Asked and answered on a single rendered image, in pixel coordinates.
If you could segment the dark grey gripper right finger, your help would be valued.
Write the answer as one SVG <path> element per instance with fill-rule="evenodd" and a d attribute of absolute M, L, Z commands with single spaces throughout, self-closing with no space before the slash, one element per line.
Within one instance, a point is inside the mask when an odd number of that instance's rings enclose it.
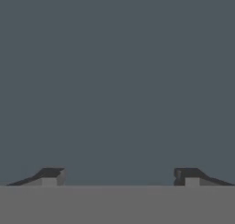
<path fill-rule="evenodd" d="M 185 186 L 186 181 L 197 182 L 199 185 L 224 185 L 233 186 L 233 184 L 210 177 L 198 168 L 175 168 L 173 170 L 174 182 L 176 186 Z"/>

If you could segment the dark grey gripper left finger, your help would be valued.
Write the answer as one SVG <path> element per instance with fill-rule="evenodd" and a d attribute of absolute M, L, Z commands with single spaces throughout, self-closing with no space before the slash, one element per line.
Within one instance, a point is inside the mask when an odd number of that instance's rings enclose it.
<path fill-rule="evenodd" d="M 65 183 L 65 169 L 45 167 L 33 176 L 8 184 L 8 186 L 59 186 Z"/>

